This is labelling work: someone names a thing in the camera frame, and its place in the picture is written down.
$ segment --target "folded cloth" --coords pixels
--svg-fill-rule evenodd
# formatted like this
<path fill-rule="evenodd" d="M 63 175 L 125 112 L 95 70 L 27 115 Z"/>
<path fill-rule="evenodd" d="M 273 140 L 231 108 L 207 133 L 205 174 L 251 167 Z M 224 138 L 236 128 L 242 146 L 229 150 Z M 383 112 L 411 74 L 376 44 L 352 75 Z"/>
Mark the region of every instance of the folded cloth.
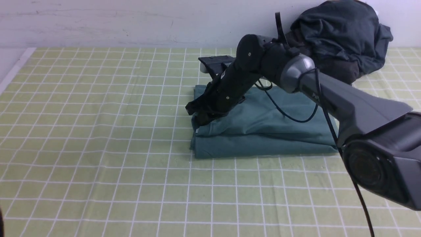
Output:
<path fill-rule="evenodd" d="M 205 88 L 195 87 L 195 99 Z M 288 94 L 277 86 L 268 92 L 295 119 L 305 120 L 314 110 L 314 102 L 302 93 Z M 198 127 L 193 115 L 190 150 L 197 159 L 337 152 L 321 108 L 309 122 L 298 123 L 283 116 L 264 91 L 256 87 L 245 97 L 227 116 L 206 126 Z M 335 121 L 331 121 L 337 132 Z"/>

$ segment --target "white grid line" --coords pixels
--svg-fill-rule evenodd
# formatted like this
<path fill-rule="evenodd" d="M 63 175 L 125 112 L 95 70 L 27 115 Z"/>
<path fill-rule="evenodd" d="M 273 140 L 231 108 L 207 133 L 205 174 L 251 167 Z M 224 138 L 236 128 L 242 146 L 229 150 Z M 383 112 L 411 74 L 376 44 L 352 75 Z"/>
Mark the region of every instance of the white grid line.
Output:
<path fill-rule="evenodd" d="M 141 105 L 142 105 L 142 100 L 143 100 L 143 95 L 142 95 L 142 97 L 140 98 L 140 105 L 139 105 L 139 107 L 138 107 L 138 113 L 139 113 L 139 111 L 140 111 L 140 107 L 141 107 Z M 134 133 L 134 128 L 132 129 L 132 133 L 131 133 L 131 135 L 130 135 L 130 140 L 133 138 L 133 133 Z M 126 154 L 124 155 L 125 157 L 127 156 L 127 154 L 128 154 L 128 150 L 129 150 L 129 146 L 127 147 L 127 151 L 126 151 Z M 149 157 L 149 154 L 147 154 L 147 156 L 146 156 L 146 161 L 145 161 L 145 166 L 148 164 L 148 157 Z M 139 199 L 140 199 L 140 192 L 141 192 L 141 190 L 142 190 L 142 184 L 143 184 L 143 179 L 145 178 L 145 170 L 143 171 L 143 174 L 142 174 L 142 180 L 141 180 L 141 182 L 140 182 L 140 186 L 139 186 L 139 192 L 137 193 L 137 202 L 136 202 L 136 206 L 135 206 L 135 208 L 134 208 L 134 213 L 133 213 L 133 217 L 132 217 L 132 224 L 131 224 L 131 227 L 130 227 L 130 236 L 132 236 L 132 232 L 133 232 L 133 224 L 134 224 L 134 221 L 135 221 L 135 219 L 136 219 L 136 213 L 137 213 L 137 208 L 138 208 L 138 206 L 139 206 Z"/>
<path fill-rule="evenodd" d="M 168 69 L 166 69 L 165 70 L 165 75 L 164 75 L 164 84 L 165 84 L 165 80 L 166 80 L 166 76 L 167 76 L 167 72 L 168 72 Z M 153 137 L 153 131 L 155 130 L 155 127 L 156 127 L 156 124 L 157 124 L 157 119 L 158 119 L 158 111 L 159 111 L 159 106 L 160 106 L 160 104 L 161 104 L 161 99 L 162 99 L 162 94 L 163 94 L 163 92 L 164 92 L 164 87 L 162 87 L 161 88 L 161 95 L 160 95 L 160 97 L 159 97 L 159 102 L 158 102 L 158 109 L 157 109 L 157 113 L 156 113 L 156 116 L 155 116 L 155 122 L 154 122 L 154 127 L 152 128 L 152 137 Z M 171 149 L 173 148 L 173 146 L 172 146 L 172 144 L 173 144 L 173 138 L 174 138 L 174 129 L 173 129 L 173 132 L 172 132 L 172 138 L 171 138 L 171 146 L 170 146 L 170 153 L 171 153 Z M 151 149 L 151 146 L 152 146 L 152 141 L 151 141 L 151 143 L 150 143 L 150 145 L 149 145 L 149 151 L 150 151 L 150 149 Z M 167 163 L 167 166 L 169 166 L 170 165 L 170 157 L 168 157 L 168 163 Z M 166 191 L 166 188 L 167 188 L 167 178 L 168 178 L 168 169 L 165 171 L 165 183 L 164 183 L 164 190 L 163 190 L 163 192 L 162 192 L 162 199 L 161 199 L 161 207 L 160 207 L 160 212 L 159 212 L 159 218 L 158 218 L 158 220 L 159 221 L 161 221 L 161 217 L 162 217 L 162 209 L 163 209 L 163 207 L 164 207 L 164 198 L 165 198 L 165 191 Z M 156 237 L 158 237 L 158 235 L 159 235 L 159 227 L 160 227 L 160 223 L 158 222 L 158 227 L 157 227 L 157 233 L 156 233 Z"/>
<path fill-rule="evenodd" d="M 303 162 L 304 176 L 306 177 L 306 183 L 307 183 L 307 187 L 308 187 L 308 191 L 309 191 L 310 203 L 312 204 L 314 221 L 316 222 L 317 233 L 319 234 L 319 237 L 322 237 L 322 235 L 320 234 L 320 228 L 319 228 L 319 224 L 318 224 L 319 222 L 317 221 L 316 210 L 314 208 L 314 202 L 313 202 L 313 198 L 312 198 L 312 193 L 311 193 L 310 188 L 309 188 L 310 187 L 310 184 L 309 184 L 309 180 L 307 178 L 306 164 L 304 163 L 304 158 L 303 157 L 301 157 L 301 160 Z"/>

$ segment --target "black cable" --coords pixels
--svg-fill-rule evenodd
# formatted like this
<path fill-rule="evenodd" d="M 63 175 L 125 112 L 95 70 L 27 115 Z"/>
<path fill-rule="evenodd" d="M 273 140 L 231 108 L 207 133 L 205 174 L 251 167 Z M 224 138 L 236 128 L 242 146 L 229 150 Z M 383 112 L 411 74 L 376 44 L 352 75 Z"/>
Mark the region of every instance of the black cable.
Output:
<path fill-rule="evenodd" d="M 263 84 L 262 84 L 262 82 L 260 81 L 260 80 L 258 80 L 258 82 L 259 82 L 259 84 L 260 84 L 260 86 L 262 87 L 262 88 L 264 88 L 264 86 L 263 86 Z M 292 121 L 295 121 L 295 122 L 297 122 L 297 123 L 307 123 L 308 121 L 310 121 L 310 120 L 312 120 L 313 119 L 313 117 L 315 116 L 315 114 L 316 114 L 316 112 L 317 112 L 317 108 L 319 107 L 318 105 L 316 105 L 315 106 L 315 108 L 314 108 L 314 111 L 313 111 L 313 113 L 310 115 L 310 117 L 308 118 L 308 119 L 306 119 L 306 120 L 298 120 L 298 119 L 295 119 L 295 118 L 293 118 L 293 117 L 291 117 L 291 116 L 289 116 L 287 113 L 285 113 L 277 104 L 276 104 L 276 102 L 273 100 L 273 98 L 272 98 L 272 96 L 270 96 L 269 95 L 269 93 L 267 92 L 268 90 L 262 90 L 262 91 L 264 91 L 265 93 L 266 93 L 266 95 L 269 97 L 269 99 L 272 101 L 272 103 L 275 105 L 275 107 L 276 107 L 276 109 L 283 115 L 283 116 L 285 116 L 285 117 L 287 117 L 287 118 L 289 118 L 289 119 L 291 119 Z"/>
<path fill-rule="evenodd" d="M 315 76 L 316 76 L 317 93 L 319 95 L 320 104 L 321 104 L 321 107 L 323 109 L 323 113 L 324 113 L 326 121 L 328 123 L 330 132 L 332 133 L 333 140 L 335 141 L 335 144 L 337 144 L 338 138 L 336 136 L 335 130 L 333 129 L 333 125 L 332 125 L 332 122 L 330 121 L 330 117 L 329 117 L 329 114 L 326 110 L 326 106 L 324 106 L 325 98 L 323 96 L 322 88 L 320 86 L 319 69 L 318 68 L 316 68 L 316 70 L 315 70 Z M 339 152 L 339 155 L 341 156 L 341 159 L 343 159 L 343 152 L 342 152 L 342 149 L 340 147 L 338 147 L 338 152 Z M 355 181 L 352 181 L 352 184 L 354 185 L 355 191 L 357 191 L 357 195 L 358 195 L 358 198 L 360 199 L 362 209 L 364 210 L 365 218 L 367 219 L 368 229 L 370 230 L 370 236 L 374 237 L 373 225 L 371 224 L 370 215 L 368 214 L 368 209 L 367 209 L 367 206 L 365 204 L 364 198 L 362 197 L 360 188 L 358 187 L 358 184 Z"/>
<path fill-rule="evenodd" d="M 312 72 L 312 71 L 314 71 L 314 73 L 315 73 L 315 77 L 316 77 L 316 88 L 317 88 L 317 93 L 319 94 L 319 100 L 320 100 L 320 105 L 321 105 L 322 110 L 323 110 L 323 114 L 325 115 L 326 121 L 327 121 L 327 123 L 328 123 L 329 130 L 330 130 L 330 132 L 331 132 L 331 134 L 332 134 L 332 137 L 333 137 L 333 141 L 335 142 L 335 144 L 337 144 L 337 143 L 338 143 L 338 137 L 336 136 L 335 129 L 333 128 L 332 121 L 330 120 L 330 117 L 329 117 L 328 111 L 326 110 L 326 106 L 325 106 L 325 98 L 324 98 L 324 96 L 323 96 L 322 88 L 321 88 L 321 86 L 320 86 L 320 81 L 319 81 L 319 69 L 318 69 L 318 68 L 315 68 L 315 69 L 312 69 L 312 70 L 309 70 L 309 71 L 307 71 L 307 72 L 303 73 L 303 74 L 300 76 L 300 78 L 298 79 L 298 84 L 299 84 L 299 82 L 300 82 L 300 80 L 301 80 L 302 76 L 304 76 L 305 74 L 308 74 L 308 73 L 310 73 L 310 72 Z M 258 82 L 260 83 L 261 87 L 263 88 L 264 86 L 263 86 L 262 82 L 261 82 L 260 80 L 259 80 Z M 291 119 L 291 120 L 293 120 L 293 121 L 295 121 L 295 122 L 298 122 L 298 123 L 306 123 L 306 122 L 310 121 L 310 120 L 314 117 L 314 115 L 316 114 L 316 111 L 317 111 L 317 108 L 318 108 L 318 106 L 317 106 L 317 105 L 316 105 L 316 107 L 314 108 L 313 114 L 312 114 L 312 115 L 311 115 L 308 119 L 306 119 L 306 120 L 297 120 L 297 119 L 295 119 L 295 118 L 292 118 L 291 116 L 289 116 L 288 114 L 286 114 L 286 113 L 285 113 L 285 112 L 284 112 L 284 111 L 283 111 L 283 110 L 282 110 L 282 109 L 281 109 L 281 108 L 280 108 L 280 107 L 276 104 L 276 102 L 273 100 L 273 98 L 272 98 L 272 97 L 269 95 L 269 93 L 267 92 L 268 90 L 263 90 L 263 91 L 267 94 L 267 96 L 269 97 L 269 99 L 272 101 L 272 103 L 275 105 L 275 107 L 277 108 L 277 110 L 278 110 L 281 114 L 283 114 L 285 117 L 287 117 L 287 118 L 289 118 L 289 119 Z M 341 156 L 341 159 L 344 159 L 344 158 L 343 158 L 343 152 L 342 152 L 342 149 L 341 149 L 340 147 L 338 147 L 338 152 L 339 152 L 339 155 Z M 370 219 L 370 215 L 369 215 L 369 213 L 368 213 L 367 205 L 365 204 L 364 198 L 362 197 L 362 194 L 361 194 L 360 188 L 358 187 L 358 184 L 357 184 L 355 181 L 352 181 L 352 184 L 354 185 L 355 191 L 357 192 L 358 198 L 360 199 L 360 202 L 361 202 L 361 205 L 362 205 L 362 209 L 364 210 L 365 218 L 367 219 L 368 229 L 370 230 L 370 236 L 371 236 L 371 237 L 374 237 L 373 225 L 371 224 L 371 219 Z"/>

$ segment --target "green grid tablecloth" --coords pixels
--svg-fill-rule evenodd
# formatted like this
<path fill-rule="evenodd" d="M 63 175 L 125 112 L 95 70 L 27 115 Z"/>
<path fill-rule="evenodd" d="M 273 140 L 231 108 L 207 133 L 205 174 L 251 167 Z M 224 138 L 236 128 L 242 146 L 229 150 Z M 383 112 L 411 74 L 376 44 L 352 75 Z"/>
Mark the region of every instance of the green grid tablecloth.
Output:
<path fill-rule="evenodd" d="M 197 58 L 234 52 L 37 49 L 0 96 L 6 236 L 368 236 L 339 156 L 194 159 Z M 420 57 L 392 48 L 355 86 L 419 110 Z M 421 236 L 420 214 L 363 194 L 377 236 Z"/>

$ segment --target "green folded towel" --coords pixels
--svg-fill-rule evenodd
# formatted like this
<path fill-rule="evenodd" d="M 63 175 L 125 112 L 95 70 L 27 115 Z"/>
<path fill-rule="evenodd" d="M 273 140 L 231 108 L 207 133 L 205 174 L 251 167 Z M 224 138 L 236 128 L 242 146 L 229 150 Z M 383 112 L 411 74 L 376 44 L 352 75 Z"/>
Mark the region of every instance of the green folded towel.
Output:
<path fill-rule="evenodd" d="M 205 88 L 195 87 L 195 99 Z M 315 103 L 302 93 L 288 94 L 276 86 L 268 92 L 295 119 L 305 120 L 314 110 Z M 264 91 L 252 87 L 245 97 L 226 117 L 206 126 L 198 127 L 193 115 L 190 149 L 197 159 L 337 152 L 321 108 L 309 122 L 297 123 L 283 116 Z"/>

